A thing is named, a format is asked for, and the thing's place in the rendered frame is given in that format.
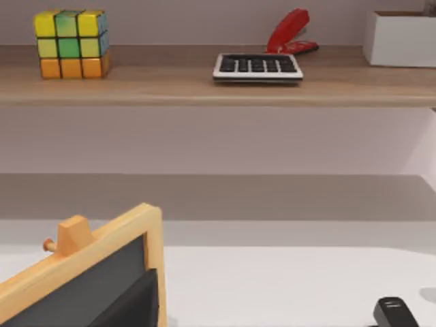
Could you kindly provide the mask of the colourful puzzle cube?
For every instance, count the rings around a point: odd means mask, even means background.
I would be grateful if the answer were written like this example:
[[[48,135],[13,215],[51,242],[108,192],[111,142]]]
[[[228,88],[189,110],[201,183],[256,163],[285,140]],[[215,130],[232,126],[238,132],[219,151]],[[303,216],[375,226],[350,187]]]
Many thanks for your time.
[[[44,79],[104,78],[110,70],[103,10],[46,10],[33,17]]]

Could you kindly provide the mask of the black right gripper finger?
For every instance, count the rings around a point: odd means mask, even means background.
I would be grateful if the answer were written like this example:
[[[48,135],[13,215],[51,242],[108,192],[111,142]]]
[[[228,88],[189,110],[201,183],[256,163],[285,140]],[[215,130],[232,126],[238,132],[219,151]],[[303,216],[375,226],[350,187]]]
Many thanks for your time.
[[[157,270],[147,270],[89,327],[157,327],[159,295]]]

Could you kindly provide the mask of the white calculator with black keys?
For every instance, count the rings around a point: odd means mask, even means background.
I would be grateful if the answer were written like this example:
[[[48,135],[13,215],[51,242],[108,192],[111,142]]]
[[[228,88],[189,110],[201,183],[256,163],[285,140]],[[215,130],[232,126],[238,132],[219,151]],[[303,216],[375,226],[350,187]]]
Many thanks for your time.
[[[298,84],[304,78],[290,54],[219,54],[212,72],[215,82],[284,82]]]

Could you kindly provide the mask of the red stapler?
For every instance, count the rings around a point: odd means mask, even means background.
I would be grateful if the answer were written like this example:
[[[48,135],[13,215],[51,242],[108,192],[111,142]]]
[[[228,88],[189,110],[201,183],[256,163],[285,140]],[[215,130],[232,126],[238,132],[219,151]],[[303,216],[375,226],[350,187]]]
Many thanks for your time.
[[[296,8],[289,12],[270,36],[266,53],[296,56],[317,51],[319,45],[316,42],[294,41],[305,30],[309,21],[309,12],[306,9]]]

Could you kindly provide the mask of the wooden framed blackboard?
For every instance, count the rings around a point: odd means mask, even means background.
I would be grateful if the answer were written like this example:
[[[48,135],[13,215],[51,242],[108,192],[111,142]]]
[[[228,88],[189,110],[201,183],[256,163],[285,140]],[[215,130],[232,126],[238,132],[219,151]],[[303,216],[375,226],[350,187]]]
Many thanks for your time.
[[[160,208],[140,204],[91,230],[62,221],[49,256],[0,283],[0,327],[89,327],[147,270],[158,278],[157,327],[168,327]]]

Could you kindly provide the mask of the white box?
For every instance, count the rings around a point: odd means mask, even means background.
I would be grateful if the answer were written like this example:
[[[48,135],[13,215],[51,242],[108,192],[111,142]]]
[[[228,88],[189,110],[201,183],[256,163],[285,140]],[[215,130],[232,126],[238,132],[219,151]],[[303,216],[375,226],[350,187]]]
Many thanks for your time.
[[[436,16],[370,12],[362,52],[374,66],[436,68]]]

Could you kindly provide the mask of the wooden shelf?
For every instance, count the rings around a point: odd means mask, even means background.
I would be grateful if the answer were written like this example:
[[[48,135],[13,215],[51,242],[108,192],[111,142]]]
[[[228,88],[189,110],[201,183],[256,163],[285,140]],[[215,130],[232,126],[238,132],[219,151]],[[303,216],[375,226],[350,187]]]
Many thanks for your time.
[[[104,79],[44,80],[35,46],[0,46],[0,106],[434,108],[436,69],[372,67],[357,46],[298,57],[300,85],[215,84],[221,52],[257,46],[112,46]]]

